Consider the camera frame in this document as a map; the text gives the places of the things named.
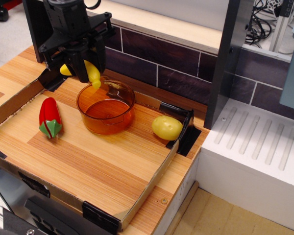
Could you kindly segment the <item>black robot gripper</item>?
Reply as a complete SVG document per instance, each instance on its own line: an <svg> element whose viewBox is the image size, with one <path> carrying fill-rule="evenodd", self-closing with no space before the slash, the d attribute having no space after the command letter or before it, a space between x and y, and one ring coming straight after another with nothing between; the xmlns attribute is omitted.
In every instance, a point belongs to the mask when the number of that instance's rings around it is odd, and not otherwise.
<svg viewBox="0 0 294 235"><path fill-rule="evenodd" d="M112 14L88 16L82 0L45 0L43 2L52 35L39 47L49 70L68 63L80 82L88 83L84 60L103 73L106 65L105 40L115 34Z"/></svg>

